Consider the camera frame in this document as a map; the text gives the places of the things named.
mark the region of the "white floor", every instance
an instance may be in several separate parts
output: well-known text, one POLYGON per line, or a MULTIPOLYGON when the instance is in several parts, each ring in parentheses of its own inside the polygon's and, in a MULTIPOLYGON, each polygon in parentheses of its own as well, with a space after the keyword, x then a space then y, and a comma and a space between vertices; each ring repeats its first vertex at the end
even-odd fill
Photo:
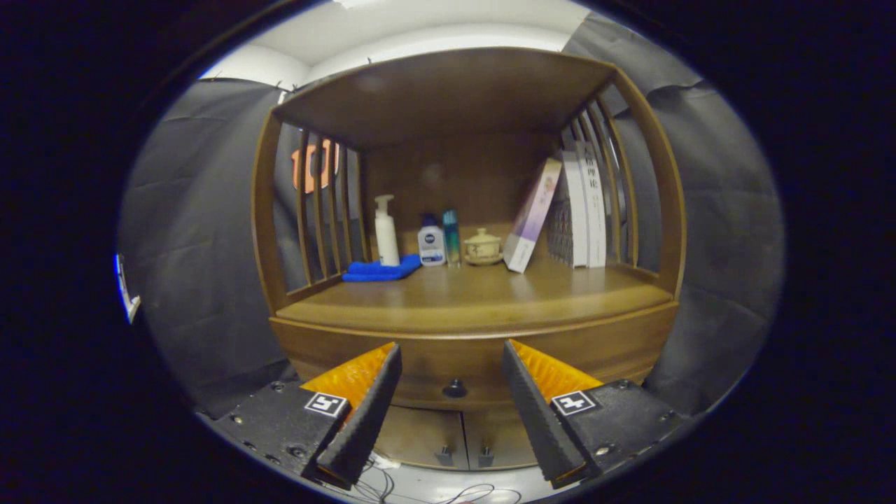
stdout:
POLYGON ((475 500, 476 504, 520 504, 573 488, 570 486, 559 491, 553 490, 536 466, 478 472, 439 471, 413 465, 394 466, 395 464, 378 461, 361 475, 359 484, 351 492, 339 492, 355 498, 346 499, 350 502, 378 502, 379 496, 389 484, 386 474, 394 481, 392 492, 384 500, 390 504, 459 504, 471 500, 475 500))

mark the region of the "blue-green bottle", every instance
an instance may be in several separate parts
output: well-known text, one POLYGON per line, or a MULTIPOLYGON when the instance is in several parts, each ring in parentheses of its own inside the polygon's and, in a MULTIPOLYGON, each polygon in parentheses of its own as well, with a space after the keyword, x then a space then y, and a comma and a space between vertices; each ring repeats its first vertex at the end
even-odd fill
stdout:
POLYGON ((457 230, 457 211, 446 210, 442 214, 445 233, 445 259, 449 267, 461 267, 461 235, 457 230))

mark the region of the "shelf top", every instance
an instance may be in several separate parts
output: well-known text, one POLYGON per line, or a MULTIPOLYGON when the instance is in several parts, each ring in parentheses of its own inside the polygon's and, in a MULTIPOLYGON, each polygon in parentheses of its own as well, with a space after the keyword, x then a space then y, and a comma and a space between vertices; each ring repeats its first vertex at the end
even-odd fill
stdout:
POLYGON ((430 335, 525 331, 601 319, 672 300, 626 265, 572 269, 533 257, 525 274, 504 264, 420 268, 396 282, 342 282, 277 311, 337 329, 430 335))
POLYGON ((274 114, 361 151, 444 135, 556 133, 615 71, 534 49, 459 49, 334 76, 274 114))

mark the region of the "blue cloth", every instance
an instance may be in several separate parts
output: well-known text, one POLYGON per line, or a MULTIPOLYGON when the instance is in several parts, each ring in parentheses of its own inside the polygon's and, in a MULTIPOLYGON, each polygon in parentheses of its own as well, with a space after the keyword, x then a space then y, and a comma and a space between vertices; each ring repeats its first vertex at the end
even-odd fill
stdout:
POLYGON ((420 267, 420 256, 411 254, 401 258, 397 266, 383 266, 375 263, 352 263, 349 271, 342 276, 344 282, 388 282, 400 280, 420 267))

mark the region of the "orange sign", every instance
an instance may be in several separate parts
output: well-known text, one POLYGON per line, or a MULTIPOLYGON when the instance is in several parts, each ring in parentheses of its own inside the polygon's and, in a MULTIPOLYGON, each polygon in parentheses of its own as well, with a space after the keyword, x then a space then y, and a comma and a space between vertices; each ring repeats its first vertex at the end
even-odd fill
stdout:
MULTIPOLYGON (((330 185, 330 145, 333 143, 330 140, 323 140, 323 173, 321 174, 321 188, 327 187, 330 185)), ((311 160, 314 158, 314 151, 316 150, 316 145, 308 145, 308 148, 305 149, 305 194, 311 194, 314 192, 314 179, 312 178, 311 167, 313 166, 311 160)), ((333 167, 333 176, 339 174, 339 160, 341 155, 341 149, 336 144, 336 155, 334 156, 334 163, 336 166, 333 167)), ((292 153, 292 186, 298 191, 298 160, 299 153, 295 151, 292 153)))

